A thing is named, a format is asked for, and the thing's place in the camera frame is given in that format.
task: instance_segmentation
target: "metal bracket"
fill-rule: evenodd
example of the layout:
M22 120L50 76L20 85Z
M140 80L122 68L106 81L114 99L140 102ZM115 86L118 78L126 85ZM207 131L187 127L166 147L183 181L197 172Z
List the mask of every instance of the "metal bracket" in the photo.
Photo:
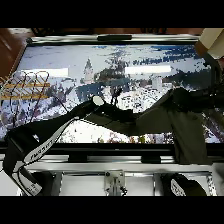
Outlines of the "metal bracket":
M107 196L124 196L127 193L125 188L125 173L123 170L110 170L105 172L104 190Z

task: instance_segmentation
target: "snowy landscape picture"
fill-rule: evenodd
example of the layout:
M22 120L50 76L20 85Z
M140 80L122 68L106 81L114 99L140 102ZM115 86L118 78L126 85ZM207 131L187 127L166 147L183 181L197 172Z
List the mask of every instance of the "snowy landscape picture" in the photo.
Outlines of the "snowy landscape picture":
M33 114L33 121L50 119L66 113L93 95L110 103L118 88L120 109L134 113L150 108L169 89L177 86L187 90L207 88L211 84L210 67L198 57L193 45L83 45L27 47L19 71L48 71L49 96L40 100L22 100L17 125ZM148 72L141 72L149 66ZM5 126L0 124L3 140L12 128L9 101L4 100L1 112ZM203 113L204 136L207 143L224 142L223 112L219 109ZM61 143L149 143L172 144L171 133L127 137L84 121L70 124L58 142Z

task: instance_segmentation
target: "wooden floor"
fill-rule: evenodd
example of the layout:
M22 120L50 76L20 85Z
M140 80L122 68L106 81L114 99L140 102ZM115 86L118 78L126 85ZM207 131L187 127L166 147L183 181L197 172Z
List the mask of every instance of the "wooden floor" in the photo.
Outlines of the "wooden floor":
M167 28L168 34L201 34L203 28ZM139 34L141 28L94 28L95 34ZM10 73L13 63L27 37L34 36L31 31L17 32L10 28L0 28L0 76Z

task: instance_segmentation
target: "metal frame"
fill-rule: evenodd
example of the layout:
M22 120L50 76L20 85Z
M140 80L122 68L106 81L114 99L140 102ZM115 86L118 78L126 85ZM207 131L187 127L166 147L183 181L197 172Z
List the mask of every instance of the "metal frame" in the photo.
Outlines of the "metal frame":
M26 47L45 46L45 45L80 45L80 44L195 44L200 36L193 35L153 35L153 34L134 34L131 35L131 40L107 40L98 41L98 37L102 36L119 36L119 35L70 35L70 36L47 36L47 37L33 37L27 39L25 44L10 71L12 74L16 71L20 60L26 50ZM208 156L212 156L217 161L222 161L220 156L224 156L224 143L206 144ZM5 154L7 144L0 142L0 154ZM174 145L172 144L76 144L76 143L56 143L53 145L48 155L141 155L141 156L174 156Z

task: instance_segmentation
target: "black frame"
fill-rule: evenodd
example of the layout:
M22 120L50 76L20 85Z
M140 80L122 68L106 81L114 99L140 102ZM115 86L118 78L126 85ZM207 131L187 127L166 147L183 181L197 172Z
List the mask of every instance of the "black frame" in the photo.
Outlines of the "black frame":
M156 44L156 45L192 45L197 40L182 40L182 41L142 41L130 40L131 35L127 35L127 40L105 39L99 40L68 40L68 42L59 41L33 41L35 38L28 38L27 44L24 46L16 62L10 72L12 74L17 70L20 60L25 53L26 47L35 46L62 46L62 45L137 45L137 44ZM224 157L224 143L206 143L208 156L222 156ZM0 154L5 154L7 149L6 142L0 142ZM55 143L47 155L116 155L116 156L135 156L135 155L148 155L148 156L175 156L173 144L142 144L142 143Z

